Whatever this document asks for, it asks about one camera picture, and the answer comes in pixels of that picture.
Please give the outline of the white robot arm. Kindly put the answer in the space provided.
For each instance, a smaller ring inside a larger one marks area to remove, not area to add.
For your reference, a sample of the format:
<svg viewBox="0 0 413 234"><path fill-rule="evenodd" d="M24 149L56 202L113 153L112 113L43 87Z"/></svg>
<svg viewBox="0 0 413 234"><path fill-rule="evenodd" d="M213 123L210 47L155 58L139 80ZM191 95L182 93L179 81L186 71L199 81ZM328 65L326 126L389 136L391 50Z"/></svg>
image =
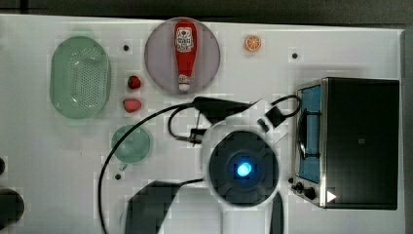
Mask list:
<svg viewBox="0 0 413 234"><path fill-rule="evenodd" d="M262 118L227 119L206 131L199 182L216 201L219 234L285 234L277 141ZM178 191L194 182L155 180L139 190L128 202L125 234L161 234Z"/></svg>

